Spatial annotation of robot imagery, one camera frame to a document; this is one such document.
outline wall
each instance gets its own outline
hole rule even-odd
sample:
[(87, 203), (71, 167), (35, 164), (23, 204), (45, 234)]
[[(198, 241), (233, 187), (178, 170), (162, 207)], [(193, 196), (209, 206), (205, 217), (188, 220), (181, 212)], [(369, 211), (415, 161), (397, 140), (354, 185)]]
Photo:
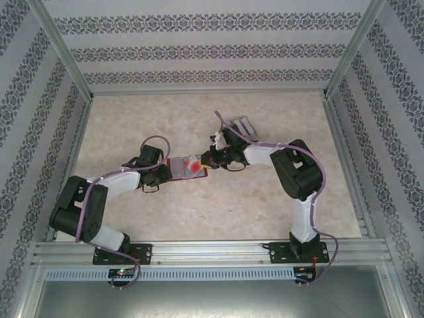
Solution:
[(44, 240), (85, 101), (28, 4), (0, 1), (0, 317)]
[(325, 88), (370, 0), (51, 0), (94, 92)]
[(388, 1), (333, 96), (413, 317), (424, 317), (423, 21), (422, 1)]

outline vented panel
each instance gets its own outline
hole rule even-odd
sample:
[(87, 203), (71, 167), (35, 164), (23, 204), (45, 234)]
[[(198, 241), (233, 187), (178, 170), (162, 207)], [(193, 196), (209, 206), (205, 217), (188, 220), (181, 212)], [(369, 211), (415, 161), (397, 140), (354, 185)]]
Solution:
[[(46, 281), (105, 281), (108, 269), (54, 269)], [(222, 281), (222, 280), (292, 280), (292, 267), (272, 268), (142, 268), (141, 281)], [(117, 281), (131, 280), (117, 278)]]

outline patterned wallpaper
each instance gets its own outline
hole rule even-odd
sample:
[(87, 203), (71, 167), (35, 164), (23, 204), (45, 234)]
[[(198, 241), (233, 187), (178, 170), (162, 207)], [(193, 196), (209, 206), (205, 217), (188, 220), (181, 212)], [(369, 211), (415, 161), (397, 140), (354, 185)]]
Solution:
[(0, 317), (11, 313), (50, 212), (85, 102), (23, 0), (0, 2)]
[(94, 92), (325, 88), (370, 0), (49, 0)]
[(333, 96), (412, 317), (424, 317), (423, 21), (419, 1), (387, 1)]

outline black mounting plate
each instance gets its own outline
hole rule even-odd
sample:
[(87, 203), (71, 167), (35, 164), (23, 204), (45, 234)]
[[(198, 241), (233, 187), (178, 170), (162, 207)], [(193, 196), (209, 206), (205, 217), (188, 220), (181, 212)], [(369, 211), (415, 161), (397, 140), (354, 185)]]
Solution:
[[(150, 265), (152, 259), (151, 244), (131, 244), (128, 255), (135, 257), (140, 265)], [(93, 256), (94, 265), (133, 265), (134, 262), (126, 257), (118, 256), (96, 248)]]
[(262, 247), (270, 251), (270, 260), (272, 264), (287, 263), (312, 263), (312, 257), (315, 255), (316, 263), (328, 263), (330, 261), (327, 244), (324, 242), (317, 243), (317, 246), (307, 255), (299, 260), (290, 250), (290, 242), (271, 242), (262, 244)]

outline marble floor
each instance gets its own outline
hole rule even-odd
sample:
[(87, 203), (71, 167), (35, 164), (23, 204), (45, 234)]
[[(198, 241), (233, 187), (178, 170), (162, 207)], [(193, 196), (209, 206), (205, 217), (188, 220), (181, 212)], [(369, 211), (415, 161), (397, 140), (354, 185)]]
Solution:
[[(246, 115), (263, 142), (303, 139), (328, 177), (317, 227), (337, 237), (361, 236), (318, 93), (96, 97), (75, 174), (116, 170), (153, 134), (168, 138), (171, 157), (201, 154), (220, 126), (214, 110), (224, 118)], [(149, 144), (166, 147), (161, 140)], [(275, 170), (255, 165), (237, 173), (209, 170), (207, 178), (169, 182), (157, 193), (124, 193), (107, 204), (103, 222), (132, 240), (244, 240), (287, 239), (292, 220), (292, 200)]]

